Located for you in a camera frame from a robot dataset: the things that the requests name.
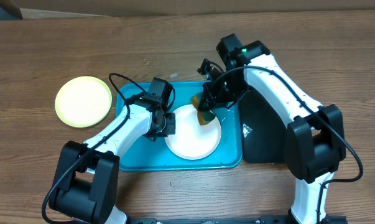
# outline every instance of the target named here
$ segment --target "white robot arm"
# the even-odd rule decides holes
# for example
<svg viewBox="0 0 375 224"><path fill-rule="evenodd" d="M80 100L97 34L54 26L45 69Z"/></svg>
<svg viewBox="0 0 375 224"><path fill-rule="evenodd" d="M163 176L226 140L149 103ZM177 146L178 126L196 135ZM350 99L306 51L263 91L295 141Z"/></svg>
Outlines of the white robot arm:
<svg viewBox="0 0 375 224"><path fill-rule="evenodd" d="M314 100L303 92L279 67L273 55L262 54L251 60L249 66L259 66L269 68L279 74L298 94L301 99L306 102L312 111L317 112L319 107L323 106L317 100ZM294 118L300 116L305 118L310 113L297 101L296 97L291 94L287 87L275 76L266 74L266 72L245 69L244 79L248 85L255 88L272 106L279 115L282 122L287 128L288 124L294 121ZM306 180L296 179L295 181L295 200L291 207L291 213L299 224L315 224L317 222L317 202L320 193L321 184L330 180L334 173L325 173L309 184ZM325 199L326 191L323 191L322 203L320 207L320 219L325 217Z"/></svg>
<svg viewBox="0 0 375 224"><path fill-rule="evenodd" d="M114 206L119 161L142 135L156 138L175 134L175 114L167 112L172 90L170 83L154 78L148 92L127 99L121 114L102 132L83 144L66 143L52 193L47 196L49 207L87 223L125 224L126 214ZM92 183L75 177L76 171L94 174ZM45 201L42 216L55 223L46 216Z"/></svg>
<svg viewBox="0 0 375 224"><path fill-rule="evenodd" d="M314 224L318 214L322 220L326 215L326 189L321 198L320 211L317 212L321 184L333 177L346 151L345 146L318 122L317 117L328 122L343 136L340 110L335 105L324 108L302 91L282 71L270 50L260 41L243 46L231 34L222 38L216 49L226 65L226 72L217 70L211 66L219 67L217 64L204 59L198 72L206 75L211 82L203 85L204 92L198 109L227 108L230 102L235 104L241 99L248 86L259 92L285 126L284 159L297 178L295 201L291 207L294 221ZM321 133L312 136L312 129L321 130Z"/></svg>

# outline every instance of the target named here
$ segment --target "blue tray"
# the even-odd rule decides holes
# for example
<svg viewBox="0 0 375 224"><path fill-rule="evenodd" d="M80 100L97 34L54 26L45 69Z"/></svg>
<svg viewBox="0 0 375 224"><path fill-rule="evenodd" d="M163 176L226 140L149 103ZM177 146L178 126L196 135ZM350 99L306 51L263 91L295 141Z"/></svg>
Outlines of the blue tray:
<svg viewBox="0 0 375 224"><path fill-rule="evenodd" d="M190 104L190 98L203 91L203 83L204 81L171 82L176 91L176 99L170 111ZM149 89L150 83L139 84L145 90ZM120 90L126 98L141 92L138 87L131 83L124 85ZM116 117L122 111L123 106L124 102L118 95ZM215 109L213 112L218 117L223 131L218 147L209 156L194 161L182 159L168 148L164 138L157 138L155 142L152 142L142 136L125 153L119 163L119 169L123 171L155 171L216 169L237 166L243 158L238 106L233 106L228 110L225 108Z"/></svg>

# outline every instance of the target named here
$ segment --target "yellow plate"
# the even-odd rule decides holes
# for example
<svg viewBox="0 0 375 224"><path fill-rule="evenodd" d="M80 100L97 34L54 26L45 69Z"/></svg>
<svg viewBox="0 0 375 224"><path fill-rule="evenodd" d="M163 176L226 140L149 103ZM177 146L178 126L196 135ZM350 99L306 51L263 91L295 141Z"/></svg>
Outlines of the yellow plate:
<svg viewBox="0 0 375 224"><path fill-rule="evenodd" d="M112 100L111 91L103 81L95 77L78 77L58 91L55 109L64 123L85 128L107 115Z"/></svg>

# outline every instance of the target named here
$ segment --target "wood grain surface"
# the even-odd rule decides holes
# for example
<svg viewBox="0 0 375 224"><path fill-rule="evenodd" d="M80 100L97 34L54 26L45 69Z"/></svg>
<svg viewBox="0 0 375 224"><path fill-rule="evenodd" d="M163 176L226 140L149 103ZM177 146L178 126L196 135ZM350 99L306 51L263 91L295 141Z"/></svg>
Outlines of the wood grain surface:
<svg viewBox="0 0 375 224"><path fill-rule="evenodd" d="M110 72L137 82L201 80L203 58L220 63L215 47L231 33L245 44L263 41L304 91L342 110L364 177L331 185L326 211L375 223L375 11L0 21L0 223L43 223L40 207L62 146L92 137L114 118L115 91L100 124L63 124L54 100L65 82L90 75L109 84ZM348 154L335 177L357 173ZM285 165L243 161L233 169L121 172L116 205L136 218L283 215L294 181Z"/></svg>

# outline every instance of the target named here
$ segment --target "black cable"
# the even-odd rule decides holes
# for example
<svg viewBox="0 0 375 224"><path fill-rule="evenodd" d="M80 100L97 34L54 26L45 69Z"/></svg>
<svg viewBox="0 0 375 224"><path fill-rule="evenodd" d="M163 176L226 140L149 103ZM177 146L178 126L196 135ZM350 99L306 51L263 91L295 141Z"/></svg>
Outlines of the black cable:
<svg viewBox="0 0 375 224"><path fill-rule="evenodd" d="M116 86L114 85L114 83L111 81L111 78L110 78L110 76L113 76L113 75L118 76L118 77L121 77L121 78L124 78L124 79L130 81L130 82L133 83L135 86L137 86L139 89L141 89L144 93L147 93L147 91L146 91L145 89L143 89L143 87L141 87L139 84L137 84L135 81L131 80L130 78L126 77L125 75L121 75L121 74L118 74L118 73L110 73L110 74L108 75L108 78L110 79L110 82L111 82L111 84L113 84L113 87L114 87L114 88L116 88Z"/></svg>
<svg viewBox="0 0 375 224"><path fill-rule="evenodd" d="M168 112L171 109L171 107L174 105L174 102L175 102L175 99L176 99L176 91L175 91L174 87L172 87L172 92L174 93L174 98L173 98L172 102L170 102L170 104L167 107L166 111L164 111L164 112Z"/></svg>
<svg viewBox="0 0 375 224"><path fill-rule="evenodd" d="M100 140L99 142L97 142L94 146L92 146L91 148L89 148L85 153L84 155L80 156L65 172L64 174L57 180L57 182L52 186L52 188L49 190L48 194L45 196L45 199L42 203L42 210L41 210L41 213L42 213L42 218L44 218L44 220L49 223L49 224L60 224L60 223L80 223L78 221L53 221L51 220L47 214L46 214L46 204L48 203L49 201L49 197L50 195L53 193L53 191L57 188L57 186L60 184L60 182L70 173L70 172L73 172L76 170L76 168L81 165L81 163L86 159L88 158L88 156L90 156L97 147L99 147L100 145L102 145L102 143L106 142L107 139L109 139L114 133L116 133L125 123L126 121L129 119L129 115L131 114L131 109L129 107L129 105L126 103L126 99L125 99L125 96L119 91L118 87L115 85L115 83L113 82L113 79L111 78L113 75L115 76L118 76L118 77L122 77L122 78L125 78L126 80L130 81L131 83L135 84L137 87L139 87L142 91L146 92L139 84L137 84L136 82L134 82L133 80L131 80L130 78L124 76L124 75L120 75L120 74L117 74L117 73L110 73L108 75L108 78L110 80L110 83L112 84L112 86L115 88L115 90L117 91L117 93L120 95L120 97L124 100L125 102L125 106L126 106L126 115L125 115L125 118L124 120L121 122L121 124L119 124L114 130L112 130L107 136L103 137L102 140Z"/></svg>
<svg viewBox="0 0 375 224"><path fill-rule="evenodd" d="M208 60L208 63L209 63L209 64L212 64L212 65L214 65L214 66L216 66L216 67L219 69L219 71L220 71L221 73L224 73L222 67L220 67L220 65L217 64L216 62L212 62L212 61Z"/></svg>
<svg viewBox="0 0 375 224"><path fill-rule="evenodd" d="M361 163L361 160L359 158L359 156L357 155L357 153L354 151L354 149L346 142L346 140L344 140L327 122L325 122L319 115L317 115L314 111L312 111L307 105L306 103L298 96L298 94L296 94L296 92L294 91L294 89L287 83L287 81L285 81L279 74L277 74L275 71L273 70L269 70L267 68L263 68L263 67L258 67L258 66L244 66L244 67L238 67L238 68L233 68L231 70L228 70L227 72L224 72L221 76L219 76L215 81L214 81L214 85L216 84L216 82L218 82L219 80L221 80L222 78L224 78L227 74L229 74L230 72L233 72L233 71L236 71L236 70L242 70L242 69L246 69L246 68L252 68L252 69L256 69L256 70L260 70L260 71L263 71L263 72L267 72L269 73L270 75L274 75L276 78L278 78L284 85L285 87L287 87L287 89L291 92L291 94L297 99L297 101L312 115L314 115L316 117L316 119L318 119L322 125L324 125L327 130L329 130L334 136L336 136L345 146L346 148L348 148L349 152L352 154L352 156L354 157L354 159L356 159L356 162L357 162L357 165L359 167L359 174L354 177L354 178L350 178L350 179L331 179L331 180L327 180L327 181L324 181L322 184L321 184L321 187L320 187L320 193L318 195L318 203L317 203L317 223L319 224L320 223L320 207L321 207L321 202L322 202L322 197L323 197L323 190L325 188L325 186L327 184L330 184L330 183L349 183L349 182L354 182L354 181L357 181L359 180L362 176L363 176L363 173L364 173L364 168L363 168L363 164Z"/></svg>
<svg viewBox="0 0 375 224"><path fill-rule="evenodd" d="M234 101L231 105L227 106L226 109L230 109L232 106L234 106L236 103L240 102L240 100L245 96L245 94L248 92L249 87L244 91L243 94L238 98L238 100Z"/></svg>

